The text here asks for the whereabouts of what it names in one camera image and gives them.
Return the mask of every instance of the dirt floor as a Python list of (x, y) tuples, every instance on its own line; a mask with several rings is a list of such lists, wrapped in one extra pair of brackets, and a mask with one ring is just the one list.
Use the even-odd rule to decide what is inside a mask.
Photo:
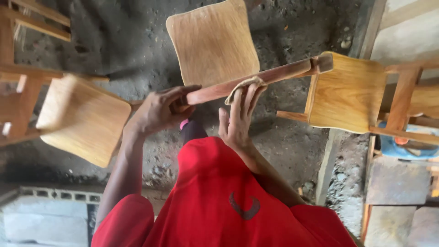
[[(43, 0), (72, 20), (72, 41), (27, 30), (16, 44), (16, 63), (82, 73), (106, 74), (99, 84), (126, 100), (144, 99), (150, 91), (183, 85), (166, 19), (218, 0)], [(261, 70), (326, 50), (347, 54), (342, 41), (352, 38), (361, 0), (266, 0), (249, 13)], [(315, 182), (327, 130), (276, 118), (276, 110), (301, 112), (310, 78), (270, 85), (256, 107), (251, 135), (262, 154), (298, 188)], [(43, 88), (35, 119), (44, 100)], [(194, 119), (217, 135), (223, 99), (199, 105)], [(150, 136), (144, 144), (144, 185), (170, 189), (178, 175), (182, 147), (177, 128)], [(109, 168), (96, 167), (40, 139), (0, 149), (9, 181), (105, 184)]]

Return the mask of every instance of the finger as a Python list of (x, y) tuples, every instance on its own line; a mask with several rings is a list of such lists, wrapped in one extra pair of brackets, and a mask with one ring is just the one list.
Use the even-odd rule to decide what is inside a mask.
[(171, 104), (173, 101), (177, 100), (183, 95), (187, 95), (190, 92), (201, 89), (201, 85), (191, 85), (187, 87), (173, 87), (171, 90), (165, 92), (163, 97), (165, 98), (166, 104)]
[(182, 113), (176, 114), (174, 116), (174, 119), (176, 122), (181, 122), (185, 119), (188, 119), (192, 115), (192, 113), (194, 113), (194, 111), (195, 111), (195, 106), (191, 105), (189, 108), (184, 110)]
[(244, 112), (245, 114), (248, 114), (248, 111), (250, 109), (250, 105), (252, 104), (253, 96), (256, 93), (256, 90), (258, 90), (257, 84), (252, 84), (248, 87), (247, 95), (245, 96), (245, 103), (244, 103)]
[(253, 114), (253, 110), (254, 110), (255, 107), (256, 107), (256, 103), (258, 102), (259, 96), (261, 96), (261, 94), (262, 94), (265, 90), (267, 90), (267, 86), (259, 87), (259, 88), (256, 90), (255, 95), (253, 96), (252, 101), (251, 101), (251, 103), (250, 103), (250, 106), (249, 106), (249, 108), (248, 108), (248, 113), (247, 113), (248, 116), (251, 116), (251, 115)]
[(235, 123), (237, 120), (241, 119), (242, 92), (242, 88), (238, 88), (233, 95), (232, 106), (230, 107), (230, 121), (232, 123)]
[(226, 109), (219, 108), (218, 115), (219, 115), (218, 134), (220, 137), (223, 137), (226, 136), (229, 131), (229, 114), (227, 113)]

